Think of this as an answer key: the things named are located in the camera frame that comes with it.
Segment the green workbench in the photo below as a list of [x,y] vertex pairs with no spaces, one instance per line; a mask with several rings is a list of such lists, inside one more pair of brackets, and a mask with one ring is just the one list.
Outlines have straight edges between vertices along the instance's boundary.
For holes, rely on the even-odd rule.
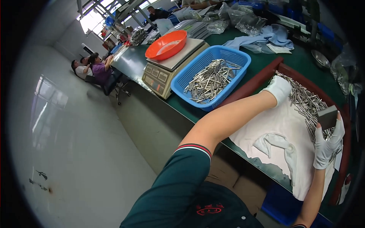
[[[235,28],[231,28],[226,30],[224,33],[220,35],[210,35],[205,41],[210,45],[222,45],[226,41],[232,40],[235,37],[243,36],[239,30]],[[247,68],[247,73],[242,79],[242,81],[237,85],[237,87],[233,90],[234,93],[238,88],[240,88],[243,84],[245,84],[248,80],[254,77],[259,71],[261,71],[265,66],[271,63],[278,56],[282,56],[284,58],[284,63],[289,67],[295,69],[309,80],[314,82],[319,86],[324,92],[326,92],[331,99],[336,102],[340,107],[346,102],[344,95],[342,94],[338,84],[334,81],[332,75],[329,71],[321,71],[312,61],[312,56],[310,50],[305,50],[298,45],[294,45],[295,49],[292,50],[292,54],[253,54],[251,51],[240,48],[241,51],[246,52],[251,57],[251,64]],[[148,48],[148,45],[142,45],[137,47],[129,47],[127,50],[120,52],[118,55],[115,55],[114,62],[112,66],[116,67],[121,72],[125,73],[128,77],[130,77],[133,81],[137,82],[144,88],[148,89],[151,93],[153,93],[143,82],[142,82],[142,74],[144,67],[147,64],[145,51]],[[207,112],[195,108],[177,96],[175,93],[171,94],[171,96],[167,99],[161,99],[163,102],[171,106],[177,112],[185,116],[187,119],[196,123],[199,119],[201,119]],[[252,165],[260,169],[266,175],[271,177],[273,180],[278,182],[281,186],[286,188],[288,191],[292,192],[292,187],[290,185],[290,180],[287,175],[282,173],[282,170],[273,164],[262,164],[261,161],[257,158],[248,158],[246,153],[242,151],[238,146],[236,146],[229,138],[222,141],[222,143],[233,150],[235,153],[243,157],[245,160],[250,162]],[[332,222],[335,222],[341,212],[342,206],[328,206],[327,203],[331,196],[332,190],[334,188],[335,181],[337,179],[338,172],[335,170],[332,181],[327,190],[326,196],[322,202],[320,213],[329,219]]]

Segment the digital weighing scale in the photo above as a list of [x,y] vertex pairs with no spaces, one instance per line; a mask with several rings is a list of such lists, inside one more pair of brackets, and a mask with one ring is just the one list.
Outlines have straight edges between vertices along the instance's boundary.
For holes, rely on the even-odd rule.
[[200,39],[188,38],[183,49],[173,57],[158,61],[147,59],[142,81],[158,96],[167,99],[171,93],[171,80],[209,45]]

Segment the metal bowl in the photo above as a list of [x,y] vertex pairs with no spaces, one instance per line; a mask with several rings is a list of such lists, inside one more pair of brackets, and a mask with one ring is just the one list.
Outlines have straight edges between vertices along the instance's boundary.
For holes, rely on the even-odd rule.
[[312,55],[315,58],[315,62],[317,66],[321,69],[329,69],[330,68],[330,62],[328,59],[319,51],[312,50]]

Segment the red wooden frame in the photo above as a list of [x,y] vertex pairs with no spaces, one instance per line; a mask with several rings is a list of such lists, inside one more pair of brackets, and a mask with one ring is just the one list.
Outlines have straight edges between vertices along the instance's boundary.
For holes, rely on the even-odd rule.
[[346,103],[342,108],[340,108],[331,98],[323,92],[317,85],[311,82],[309,79],[304,77],[299,72],[285,65],[283,57],[278,57],[274,59],[269,65],[263,68],[258,74],[256,74],[253,78],[251,78],[246,84],[244,84],[241,88],[239,88],[236,92],[231,94],[228,98],[226,98],[219,106],[219,108],[223,105],[229,104],[236,100],[248,97],[252,95],[264,82],[269,80],[275,71],[291,77],[293,80],[299,82],[304,87],[306,87],[309,91],[317,94],[323,101],[326,102],[328,106],[335,105],[337,109],[341,112],[343,123],[345,126],[345,136],[343,138],[343,152],[341,165],[339,168],[339,174],[336,181],[335,188],[332,192],[332,196],[329,201],[329,205],[336,205],[338,197],[341,193],[341,187],[343,182],[346,179],[346,172],[349,164],[350,151],[351,151],[351,122],[350,122],[350,113],[349,106]]

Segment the white glove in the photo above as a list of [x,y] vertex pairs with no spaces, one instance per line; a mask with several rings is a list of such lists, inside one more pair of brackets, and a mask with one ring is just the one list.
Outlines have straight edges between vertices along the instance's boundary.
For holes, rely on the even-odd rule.
[[271,79],[270,84],[263,89],[262,91],[269,91],[276,99],[277,104],[275,106],[278,107],[292,91],[292,87],[289,82],[283,79],[280,76],[274,75],[273,79]]
[[326,141],[322,135],[322,127],[317,125],[315,131],[316,143],[315,143],[315,155],[313,166],[316,169],[325,169],[328,166],[332,153],[341,146],[341,140],[345,135],[345,127],[343,125],[343,119],[340,112],[337,114],[336,126],[333,131],[332,137]]

